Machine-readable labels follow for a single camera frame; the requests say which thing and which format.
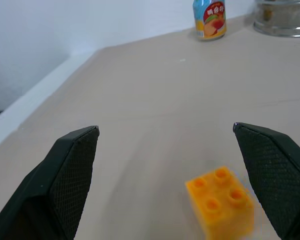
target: beverage can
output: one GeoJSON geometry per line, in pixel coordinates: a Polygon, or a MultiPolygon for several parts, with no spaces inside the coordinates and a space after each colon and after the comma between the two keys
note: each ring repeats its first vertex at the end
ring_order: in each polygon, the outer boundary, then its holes
{"type": "Polygon", "coordinates": [[[224,0],[194,0],[196,34],[201,40],[221,38],[227,31],[224,0]]]}

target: beige table surface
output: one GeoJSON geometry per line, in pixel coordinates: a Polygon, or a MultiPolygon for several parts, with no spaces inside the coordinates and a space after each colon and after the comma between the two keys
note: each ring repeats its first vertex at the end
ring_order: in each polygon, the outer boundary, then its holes
{"type": "MultiPolygon", "coordinates": [[[[0,146],[0,211],[55,140],[99,125],[77,240],[202,239],[184,182],[222,165],[247,180],[234,122],[300,145],[300,39],[250,19],[199,42],[190,30],[102,50],[0,146]]],[[[256,209],[249,239],[276,240],[256,209]]]]}

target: toy building block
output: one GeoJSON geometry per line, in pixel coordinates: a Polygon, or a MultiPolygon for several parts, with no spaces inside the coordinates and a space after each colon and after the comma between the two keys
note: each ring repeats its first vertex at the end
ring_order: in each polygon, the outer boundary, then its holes
{"type": "Polygon", "coordinates": [[[206,240],[237,240],[254,230],[254,201],[227,167],[185,186],[206,240]]]}

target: fruit illustration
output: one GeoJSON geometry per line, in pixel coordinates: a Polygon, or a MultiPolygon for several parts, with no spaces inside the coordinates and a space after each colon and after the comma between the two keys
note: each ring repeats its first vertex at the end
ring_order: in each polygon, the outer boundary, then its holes
{"type": "Polygon", "coordinates": [[[213,2],[203,14],[204,36],[209,37],[222,31],[226,21],[225,5],[222,1],[213,2]]]}
{"type": "Polygon", "coordinates": [[[215,35],[218,32],[218,29],[213,26],[213,20],[204,25],[203,32],[206,37],[215,35]]]}
{"type": "Polygon", "coordinates": [[[220,29],[223,27],[223,25],[225,24],[225,20],[223,17],[218,17],[216,19],[213,20],[212,26],[216,29],[220,29]]]}

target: textured rubber pad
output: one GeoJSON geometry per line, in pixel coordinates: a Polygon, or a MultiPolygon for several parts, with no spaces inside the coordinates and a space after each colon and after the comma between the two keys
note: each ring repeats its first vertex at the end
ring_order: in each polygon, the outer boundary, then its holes
{"type": "Polygon", "coordinates": [[[94,134],[75,141],[49,191],[52,208],[68,239],[75,237],[84,210],[96,145],[94,134]]]}
{"type": "Polygon", "coordinates": [[[55,142],[1,211],[0,240],[74,239],[90,189],[98,137],[98,127],[90,126],[55,142]]]}
{"type": "Polygon", "coordinates": [[[285,134],[235,123],[251,186],[277,235],[300,234],[300,148],[285,134]]]}

